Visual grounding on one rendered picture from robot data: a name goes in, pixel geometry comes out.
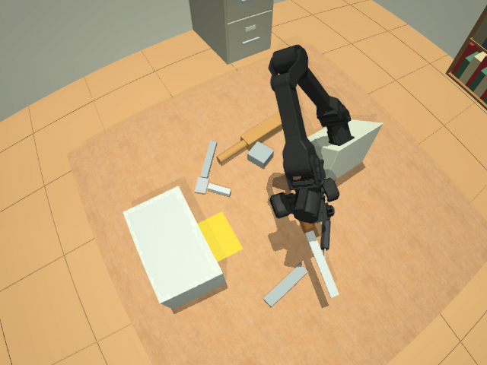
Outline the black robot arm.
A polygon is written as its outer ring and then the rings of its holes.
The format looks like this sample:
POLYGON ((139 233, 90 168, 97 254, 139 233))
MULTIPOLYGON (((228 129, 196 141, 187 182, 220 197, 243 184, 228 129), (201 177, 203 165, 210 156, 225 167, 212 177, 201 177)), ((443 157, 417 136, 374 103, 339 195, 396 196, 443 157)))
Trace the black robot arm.
POLYGON ((307 138, 296 87, 300 86, 317 107, 317 118, 322 127, 327 127, 330 144, 340 146, 355 138, 349 129, 349 111, 323 89, 308 68, 307 52, 301 45, 275 51, 268 70, 285 136, 282 153, 288 190, 298 193, 294 217, 309 224, 330 220, 335 208, 320 194, 326 179, 324 160, 318 158, 314 144, 307 138), (293 180, 294 176, 301 179, 293 180))

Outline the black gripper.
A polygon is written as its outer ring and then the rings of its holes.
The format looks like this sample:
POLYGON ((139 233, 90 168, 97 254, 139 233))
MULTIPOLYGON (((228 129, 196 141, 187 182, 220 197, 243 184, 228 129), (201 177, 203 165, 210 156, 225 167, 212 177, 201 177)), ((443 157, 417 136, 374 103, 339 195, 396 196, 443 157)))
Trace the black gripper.
MULTIPOLYGON (((279 194, 271 195, 269 201, 271 203, 276 218, 279 219, 281 217, 294 213, 298 196, 296 190, 295 193, 296 194, 290 193, 286 195, 284 192, 281 192, 279 194)), ((322 189, 320 190, 320 194, 326 194, 328 202, 335 201, 339 197, 339 190, 333 179, 325 179, 322 189)))

